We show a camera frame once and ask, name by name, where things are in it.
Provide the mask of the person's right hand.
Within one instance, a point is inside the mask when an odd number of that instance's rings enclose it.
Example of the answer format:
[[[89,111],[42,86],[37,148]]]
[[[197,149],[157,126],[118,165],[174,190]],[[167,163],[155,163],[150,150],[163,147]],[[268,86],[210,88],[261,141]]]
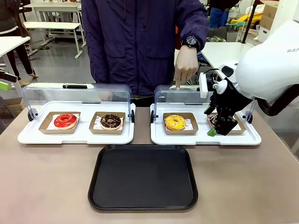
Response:
[[[98,97],[101,102],[111,102],[113,100],[113,93],[111,91],[99,91]]]

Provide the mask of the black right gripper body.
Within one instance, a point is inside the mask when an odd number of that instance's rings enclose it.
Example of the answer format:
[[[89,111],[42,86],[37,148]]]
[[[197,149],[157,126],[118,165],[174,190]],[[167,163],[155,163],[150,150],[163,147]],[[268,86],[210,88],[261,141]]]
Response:
[[[228,79],[214,81],[212,87],[209,106],[216,109],[221,116],[233,116],[253,101],[239,93]]]

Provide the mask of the person's left hand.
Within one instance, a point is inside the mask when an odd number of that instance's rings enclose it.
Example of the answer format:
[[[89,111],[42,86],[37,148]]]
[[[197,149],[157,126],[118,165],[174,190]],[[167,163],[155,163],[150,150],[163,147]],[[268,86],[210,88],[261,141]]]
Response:
[[[198,70],[197,50],[188,46],[182,46],[178,52],[175,63],[175,85],[180,88],[180,84],[192,78]]]

